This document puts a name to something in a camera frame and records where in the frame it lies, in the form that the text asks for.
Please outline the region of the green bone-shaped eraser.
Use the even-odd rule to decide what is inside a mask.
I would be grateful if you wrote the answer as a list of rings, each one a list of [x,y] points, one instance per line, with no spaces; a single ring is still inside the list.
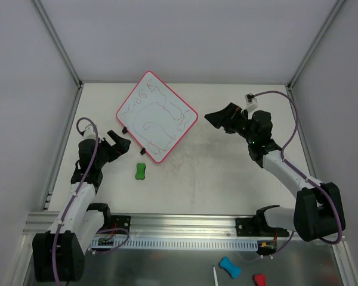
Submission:
[[[136,180],[145,180],[146,178],[146,164],[145,163],[137,163],[136,165]]]

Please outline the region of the pink framed whiteboard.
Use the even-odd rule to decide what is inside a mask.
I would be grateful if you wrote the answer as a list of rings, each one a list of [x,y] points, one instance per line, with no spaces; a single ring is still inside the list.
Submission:
[[[147,71],[116,118],[155,163],[163,162],[197,122],[197,111],[152,71]]]

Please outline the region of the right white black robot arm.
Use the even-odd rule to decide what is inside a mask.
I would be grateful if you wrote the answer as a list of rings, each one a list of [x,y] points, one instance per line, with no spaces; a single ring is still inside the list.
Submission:
[[[297,232],[307,242],[316,239],[327,242],[327,236],[333,234],[337,235],[335,244],[341,241],[345,217],[340,189],[332,182],[308,177],[285,158],[284,149],[272,138],[269,112],[259,110],[250,116],[247,110],[230,103],[220,111],[206,114],[205,119],[217,129],[243,137],[250,158],[295,197],[293,208],[272,205],[256,211],[254,226],[259,234],[266,236],[275,229],[285,229]]]

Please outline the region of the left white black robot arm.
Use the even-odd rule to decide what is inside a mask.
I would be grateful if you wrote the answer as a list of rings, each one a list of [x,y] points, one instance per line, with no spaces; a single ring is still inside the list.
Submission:
[[[70,197],[48,230],[33,237],[33,264],[38,282],[60,285],[79,281],[84,273],[85,253],[96,234],[129,234],[127,229],[115,226],[108,204],[93,202],[103,180],[102,168],[127,153],[131,144],[112,130],[107,134],[113,145],[98,137],[92,126],[81,132]]]

